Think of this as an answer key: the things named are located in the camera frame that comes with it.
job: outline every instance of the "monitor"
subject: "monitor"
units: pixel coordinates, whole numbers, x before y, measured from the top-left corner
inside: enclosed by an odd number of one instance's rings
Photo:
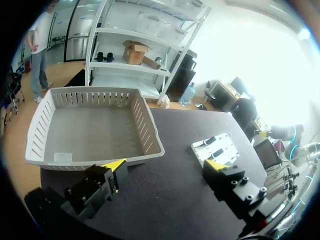
[[[269,139],[260,142],[254,149],[265,170],[281,163],[281,160]]]
[[[248,90],[244,84],[244,82],[239,78],[235,77],[235,79],[230,83],[230,85],[241,95],[243,93],[248,94]]]

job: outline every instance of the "person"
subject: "person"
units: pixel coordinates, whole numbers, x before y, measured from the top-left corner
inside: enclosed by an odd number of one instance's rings
[[[33,91],[33,100],[40,103],[42,97],[38,87],[38,80],[41,85],[41,91],[45,91],[52,86],[46,76],[47,67],[47,45],[52,21],[51,12],[59,0],[55,0],[45,9],[45,11],[35,21],[29,29],[26,40],[31,48],[31,88]]]
[[[253,96],[248,98],[239,98],[230,110],[233,118],[239,124],[242,130],[246,129],[251,120],[257,117],[257,108]]]

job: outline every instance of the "bolt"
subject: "bolt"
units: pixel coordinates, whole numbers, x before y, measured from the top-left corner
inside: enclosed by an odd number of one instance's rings
[[[231,185],[236,186],[237,184],[238,184],[238,182],[236,180],[231,181]]]
[[[247,176],[244,176],[243,178],[242,178],[242,184],[246,184],[247,182],[248,182],[248,180],[249,180],[249,177],[247,177]]]
[[[263,196],[267,192],[267,188],[265,186],[260,188],[259,196]]]
[[[248,203],[250,203],[252,201],[252,199],[254,199],[254,196],[253,195],[248,195],[248,196],[245,197],[244,202],[248,204]]]

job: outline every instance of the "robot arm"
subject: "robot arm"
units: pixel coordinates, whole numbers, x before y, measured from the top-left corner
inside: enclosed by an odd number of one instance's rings
[[[314,142],[301,146],[303,132],[304,127],[301,124],[293,126],[273,125],[269,131],[258,130],[254,131],[254,134],[261,137],[290,141],[284,151],[285,158],[281,156],[280,158],[283,162],[292,162],[295,166],[300,167],[304,163],[320,157],[320,143]]]

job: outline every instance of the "dark gray tabletop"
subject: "dark gray tabletop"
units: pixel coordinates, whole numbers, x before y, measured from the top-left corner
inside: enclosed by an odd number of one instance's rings
[[[219,202],[206,181],[191,144],[232,133],[240,154],[235,162],[259,187],[265,170],[233,117],[224,112],[151,109],[165,154],[128,168],[128,183],[86,224],[122,239],[233,240],[245,226]],[[58,193],[77,183],[84,172],[41,169],[42,188]]]

